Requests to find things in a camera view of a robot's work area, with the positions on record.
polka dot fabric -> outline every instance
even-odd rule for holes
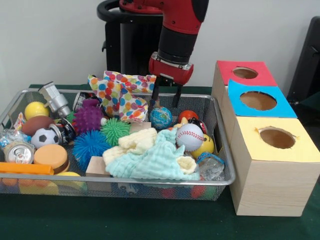
[[[131,76],[114,71],[105,71],[103,79],[92,75],[88,83],[100,98],[110,117],[119,117],[125,122],[142,122],[148,112],[148,103],[132,93],[152,93],[156,76]]]

red robot arm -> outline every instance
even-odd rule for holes
[[[186,84],[194,66],[189,63],[198,32],[208,9],[209,0],[133,0],[142,6],[159,8],[163,13],[163,26],[158,52],[149,61],[150,73],[158,78],[152,98],[158,98],[161,78],[178,85],[173,105],[176,107],[181,87]]]

red box top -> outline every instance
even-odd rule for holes
[[[230,79],[249,86],[277,86],[263,61],[217,61],[217,64],[226,86]]]

light blue cloth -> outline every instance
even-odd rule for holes
[[[105,170],[117,178],[192,180],[200,179],[200,174],[184,174],[177,158],[184,155],[185,146],[176,148],[177,129],[162,130],[155,145],[142,155],[127,153],[109,163]]]

metal basket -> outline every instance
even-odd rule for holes
[[[77,90],[59,90],[72,104],[79,92]],[[150,99],[150,94],[136,94],[144,99]],[[235,180],[233,159],[228,146],[226,133],[217,101],[209,95],[182,94],[178,108],[172,108],[173,94],[160,94],[160,104],[171,110],[173,120],[178,119],[184,110],[196,112],[207,126],[215,142],[214,153],[225,161],[223,176],[219,181],[176,181],[150,179],[122,179],[113,177],[86,176],[77,165],[72,154],[72,146],[66,146],[70,161],[69,171],[76,172],[81,177],[56,175],[31,175],[0,173],[0,193],[4,194],[38,194],[60,196],[92,196],[92,197],[130,197],[150,199],[180,199],[180,200],[212,200],[218,199],[227,185]],[[45,99],[37,89],[27,89],[19,92],[0,116],[3,128],[11,127],[20,112],[34,101],[45,103]],[[0,153],[0,162],[4,154]]]

